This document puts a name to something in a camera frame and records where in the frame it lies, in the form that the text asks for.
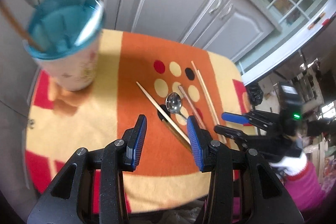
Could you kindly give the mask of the pink sleeve forearm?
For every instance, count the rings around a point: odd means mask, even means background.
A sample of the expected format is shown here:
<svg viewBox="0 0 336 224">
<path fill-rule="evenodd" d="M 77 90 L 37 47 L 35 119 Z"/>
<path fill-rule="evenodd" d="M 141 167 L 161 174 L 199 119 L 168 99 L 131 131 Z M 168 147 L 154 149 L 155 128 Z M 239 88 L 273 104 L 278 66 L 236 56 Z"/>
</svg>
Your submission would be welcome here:
<svg viewBox="0 0 336 224">
<path fill-rule="evenodd" d="M 269 165 L 285 173 L 284 186 L 300 212 L 313 211 L 325 199 L 326 193 L 318 182 L 315 167 L 304 152 L 300 157 L 284 156 Z"/>
</svg>

